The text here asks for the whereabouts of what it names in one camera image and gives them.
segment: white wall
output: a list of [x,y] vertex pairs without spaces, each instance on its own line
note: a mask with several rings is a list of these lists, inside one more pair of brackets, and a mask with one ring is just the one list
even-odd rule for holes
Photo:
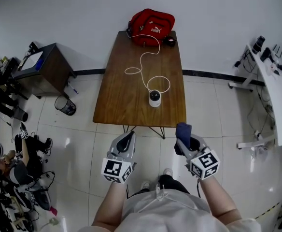
[[175,16],[183,69],[242,75],[232,65],[246,43],[282,45],[282,0],[0,0],[0,57],[57,42],[74,70],[105,68],[117,32],[144,8]]

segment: wastebasket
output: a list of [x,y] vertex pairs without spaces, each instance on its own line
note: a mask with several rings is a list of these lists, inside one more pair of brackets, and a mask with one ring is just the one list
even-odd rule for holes
[[26,122],[26,120],[28,118],[28,113],[23,111],[21,108],[19,108],[17,106],[15,111],[14,111],[14,118],[21,120],[23,122]]
[[63,95],[58,96],[54,103],[54,106],[57,110],[60,110],[61,112],[69,116],[74,115],[75,111],[77,110],[76,105]]

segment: puma logo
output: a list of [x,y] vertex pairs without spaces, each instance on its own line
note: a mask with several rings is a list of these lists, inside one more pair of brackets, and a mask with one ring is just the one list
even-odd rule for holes
[[151,29],[151,32],[155,32],[155,33],[160,33],[162,29],[159,29],[158,27],[155,27],[154,29]]

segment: black baseboard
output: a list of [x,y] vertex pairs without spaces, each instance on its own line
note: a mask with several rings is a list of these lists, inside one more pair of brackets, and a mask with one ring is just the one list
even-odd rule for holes
[[[83,70],[83,71],[75,71],[76,75],[95,75],[95,74],[104,74],[106,69],[92,69],[92,70]],[[183,70],[183,75],[190,76],[201,76],[201,77],[209,77],[216,79],[224,79],[232,82],[243,83],[246,78],[234,75],[225,75],[218,74],[213,72],[202,72],[202,71],[193,71],[193,70]],[[264,82],[252,80],[251,84],[264,86]]]

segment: white desk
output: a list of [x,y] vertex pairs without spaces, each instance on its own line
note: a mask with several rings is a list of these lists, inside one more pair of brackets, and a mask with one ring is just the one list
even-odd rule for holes
[[[247,147],[255,147],[263,145],[264,143],[271,141],[273,139],[277,139],[277,145],[282,145],[282,72],[280,70],[280,75],[277,75],[271,71],[271,61],[267,58],[264,62],[260,60],[259,54],[254,54],[249,45],[247,45],[249,51],[255,59],[255,62],[259,68],[259,71],[263,77],[264,83],[267,86],[268,94],[270,97],[270,102],[273,109],[274,119],[275,119],[275,130],[274,134],[264,138],[262,140],[258,140],[256,142],[251,143],[239,143],[238,148],[247,148]],[[249,85],[253,78],[254,74],[250,74],[249,77],[242,84],[237,83],[229,83],[230,87],[238,87],[253,90],[253,86]]]

